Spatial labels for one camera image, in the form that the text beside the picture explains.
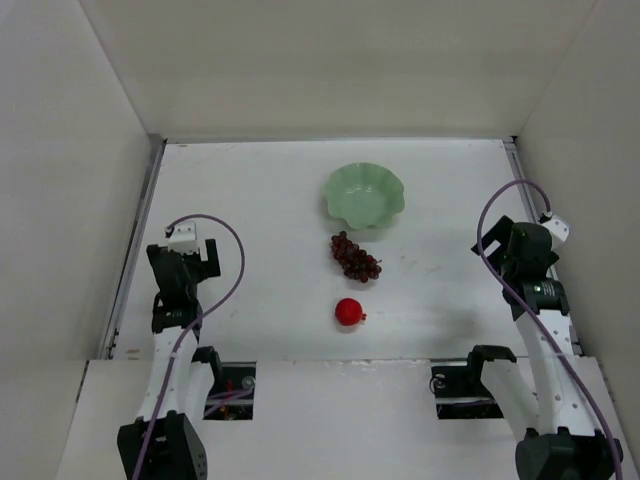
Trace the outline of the red fake pomegranate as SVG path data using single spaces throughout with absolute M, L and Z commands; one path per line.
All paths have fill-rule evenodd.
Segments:
M 352 298 L 344 298 L 338 301 L 334 315 L 336 321 L 343 327 L 355 327 L 366 320 L 366 313 L 362 305 Z

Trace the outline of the dark red fake grapes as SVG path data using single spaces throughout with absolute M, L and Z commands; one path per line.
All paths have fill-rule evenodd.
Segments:
M 347 279 L 360 283 L 379 279 L 382 272 L 381 261 L 353 242 L 345 231 L 331 237 L 330 252 Z

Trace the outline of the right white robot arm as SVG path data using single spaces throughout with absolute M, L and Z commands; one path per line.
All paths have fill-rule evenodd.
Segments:
M 534 385 L 527 386 L 506 347 L 477 346 L 469 356 L 472 378 L 498 404 L 516 440 L 521 479 L 613 479 L 623 451 L 603 414 L 594 407 L 576 371 L 570 338 L 570 305 L 549 270 L 557 246 L 568 237 L 557 216 L 541 224 L 500 220 L 472 247 L 497 272 L 503 297 L 528 354 Z

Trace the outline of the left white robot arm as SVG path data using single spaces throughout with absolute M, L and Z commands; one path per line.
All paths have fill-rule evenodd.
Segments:
M 117 447 L 128 479 L 205 479 L 206 449 L 196 427 L 221 375 L 219 355 L 199 344 L 198 285 L 220 275 L 213 239 L 199 252 L 149 245 L 158 292 L 152 306 L 153 362 L 135 420 L 119 428 Z

